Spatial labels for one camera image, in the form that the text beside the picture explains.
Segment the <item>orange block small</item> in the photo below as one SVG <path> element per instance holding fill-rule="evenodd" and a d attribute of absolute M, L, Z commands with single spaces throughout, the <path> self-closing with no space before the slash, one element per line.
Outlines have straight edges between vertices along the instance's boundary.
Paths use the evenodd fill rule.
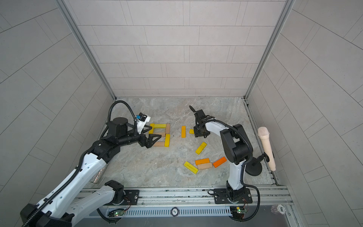
<path fill-rule="evenodd" d="M 186 138 L 186 135 L 187 135 L 187 129 L 186 129 L 186 126 L 182 126 L 182 127 L 181 127 L 181 137 L 182 137 L 182 138 Z"/>

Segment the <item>yellow block bottom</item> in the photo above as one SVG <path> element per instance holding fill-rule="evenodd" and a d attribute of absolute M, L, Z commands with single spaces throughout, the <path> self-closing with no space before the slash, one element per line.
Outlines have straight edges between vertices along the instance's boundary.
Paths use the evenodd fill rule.
<path fill-rule="evenodd" d="M 165 135 L 164 146 L 169 147 L 169 145 L 170 145 L 170 134 L 166 134 Z"/>

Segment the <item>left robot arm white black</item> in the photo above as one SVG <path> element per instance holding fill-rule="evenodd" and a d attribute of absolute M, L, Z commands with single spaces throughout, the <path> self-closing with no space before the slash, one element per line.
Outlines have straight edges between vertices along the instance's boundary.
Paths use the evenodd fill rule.
<path fill-rule="evenodd" d="M 139 113 L 133 124 L 124 117 L 108 122 L 107 135 L 95 141 L 80 156 L 76 168 L 37 204 L 29 203 L 22 209 L 23 225 L 71 227 L 105 204 L 122 204 L 125 200 L 124 186 L 114 180 L 106 182 L 94 194 L 79 202 L 72 202 L 92 177 L 120 152 L 120 147 L 138 143 L 141 147 L 151 148 L 161 138 L 161 135 L 145 134 L 152 129 L 147 125 L 149 121 L 150 116 Z"/>

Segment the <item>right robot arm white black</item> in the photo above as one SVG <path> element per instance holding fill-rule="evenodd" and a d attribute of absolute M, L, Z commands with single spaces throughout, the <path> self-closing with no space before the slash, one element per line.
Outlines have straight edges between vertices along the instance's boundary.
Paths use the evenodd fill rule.
<path fill-rule="evenodd" d="M 225 156 L 230 162 L 230 174 L 226 183 L 228 198 L 231 201 L 240 200 L 248 195 L 252 185 L 244 182 L 244 176 L 258 176 L 262 172 L 261 164 L 254 170 L 257 161 L 253 157 L 253 147 L 247 134 L 240 124 L 230 126 L 213 116 L 206 115 L 203 110 L 195 110 L 189 106 L 195 116 L 195 137 L 207 138 L 211 133 L 220 136 Z"/>

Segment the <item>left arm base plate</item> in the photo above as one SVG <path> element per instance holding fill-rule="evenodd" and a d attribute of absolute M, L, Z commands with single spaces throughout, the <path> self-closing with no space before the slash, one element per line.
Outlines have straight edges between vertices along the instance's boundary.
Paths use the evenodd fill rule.
<path fill-rule="evenodd" d="M 126 205 L 137 205 L 139 190 L 123 190 L 115 193 L 113 200 L 107 205 L 113 206 L 126 206 Z"/>

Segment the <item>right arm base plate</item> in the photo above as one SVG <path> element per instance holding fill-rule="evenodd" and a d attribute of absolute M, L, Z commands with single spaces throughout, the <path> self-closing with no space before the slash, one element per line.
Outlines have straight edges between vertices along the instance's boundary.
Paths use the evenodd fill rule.
<path fill-rule="evenodd" d="M 208 193 L 214 197 L 215 204 L 253 203 L 250 190 L 247 188 L 241 188 L 236 191 L 226 188 L 217 188 L 209 190 Z"/>

